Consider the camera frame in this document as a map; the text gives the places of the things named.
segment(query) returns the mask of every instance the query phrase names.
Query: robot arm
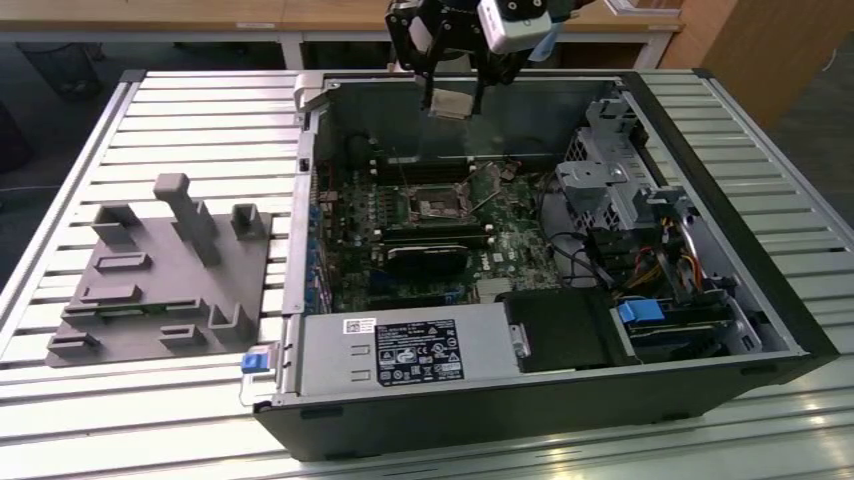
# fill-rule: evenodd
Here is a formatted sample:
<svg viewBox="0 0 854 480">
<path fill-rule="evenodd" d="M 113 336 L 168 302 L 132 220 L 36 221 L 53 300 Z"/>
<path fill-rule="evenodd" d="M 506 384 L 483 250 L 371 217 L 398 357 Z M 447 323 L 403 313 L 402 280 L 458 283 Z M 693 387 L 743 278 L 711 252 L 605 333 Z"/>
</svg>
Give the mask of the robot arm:
<svg viewBox="0 0 854 480">
<path fill-rule="evenodd" d="M 424 80 L 422 108 L 434 99 L 440 61 L 471 54 L 478 84 L 471 113 L 486 87 L 512 83 L 552 23 L 593 0 L 392 0 L 386 25 L 400 67 Z"/>
</svg>

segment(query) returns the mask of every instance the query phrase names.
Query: white table leg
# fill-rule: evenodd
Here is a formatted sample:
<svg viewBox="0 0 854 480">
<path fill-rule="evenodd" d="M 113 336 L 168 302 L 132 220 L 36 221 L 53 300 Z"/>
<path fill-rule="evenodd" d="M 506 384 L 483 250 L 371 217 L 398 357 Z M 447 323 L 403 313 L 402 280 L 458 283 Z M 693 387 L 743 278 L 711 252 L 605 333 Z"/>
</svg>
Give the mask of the white table leg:
<svg viewBox="0 0 854 480">
<path fill-rule="evenodd" d="M 667 45 L 670 44 L 670 37 L 673 37 L 673 32 L 650 33 L 649 40 L 643 44 L 641 54 L 635 60 L 635 69 L 658 68 L 658 63 L 662 61 L 665 50 L 667 50 Z"/>
<path fill-rule="evenodd" d="M 284 66 L 288 70 L 306 70 L 303 62 L 303 32 L 286 32 L 279 37 Z"/>
</svg>

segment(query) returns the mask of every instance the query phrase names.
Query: power supply label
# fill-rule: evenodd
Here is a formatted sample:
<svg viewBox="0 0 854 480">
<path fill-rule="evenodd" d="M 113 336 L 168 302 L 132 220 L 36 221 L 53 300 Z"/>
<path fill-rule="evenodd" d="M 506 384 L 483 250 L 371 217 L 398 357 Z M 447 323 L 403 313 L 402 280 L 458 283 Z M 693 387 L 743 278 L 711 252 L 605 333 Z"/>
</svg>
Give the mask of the power supply label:
<svg viewBox="0 0 854 480">
<path fill-rule="evenodd" d="M 376 325 L 374 336 L 383 387 L 466 378 L 454 320 Z"/>
</svg>

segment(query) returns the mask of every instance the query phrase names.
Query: metal case frame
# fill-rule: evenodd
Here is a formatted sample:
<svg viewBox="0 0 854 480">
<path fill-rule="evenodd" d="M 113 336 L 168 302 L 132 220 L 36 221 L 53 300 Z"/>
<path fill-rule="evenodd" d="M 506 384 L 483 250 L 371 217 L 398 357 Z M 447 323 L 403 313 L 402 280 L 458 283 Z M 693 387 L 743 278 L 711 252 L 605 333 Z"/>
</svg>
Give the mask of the metal case frame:
<svg viewBox="0 0 854 480">
<path fill-rule="evenodd" d="M 778 316 L 802 351 L 789 355 L 731 357 L 726 363 L 686 362 L 670 368 L 613 370 L 570 381 L 402 393 L 382 398 L 312 402 L 286 400 L 298 391 L 299 374 L 287 368 L 299 361 L 299 313 L 286 320 L 279 394 L 255 405 L 255 418 L 299 460 L 330 460 L 466 443 L 506 440 L 625 424 L 646 424 L 702 415 L 749 390 L 790 381 L 839 355 L 802 300 L 771 261 L 745 220 L 701 162 L 673 119 L 635 72 L 526 72 L 519 77 L 617 77 L 647 128 L 655 132 L 683 186 L 711 220 L 735 267 L 747 283 L 761 285 L 761 304 Z M 310 109 L 328 82 L 366 78 L 364 74 L 312 76 Z M 370 78 L 403 78 L 371 74 Z M 647 168 L 659 177 L 658 167 Z"/>
</svg>

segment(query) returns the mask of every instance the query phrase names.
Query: metal bracket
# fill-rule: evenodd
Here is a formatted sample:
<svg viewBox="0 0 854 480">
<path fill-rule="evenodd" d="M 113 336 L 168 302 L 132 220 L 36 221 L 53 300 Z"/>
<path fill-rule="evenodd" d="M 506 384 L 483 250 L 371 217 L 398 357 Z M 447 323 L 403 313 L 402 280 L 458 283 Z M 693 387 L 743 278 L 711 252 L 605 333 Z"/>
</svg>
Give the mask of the metal bracket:
<svg viewBox="0 0 854 480">
<path fill-rule="evenodd" d="M 323 72 L 306 71 L 294 82 L 294 105 L 296 111 L 306 113 L 326 102 L 326 75 Z"/>
</svg>

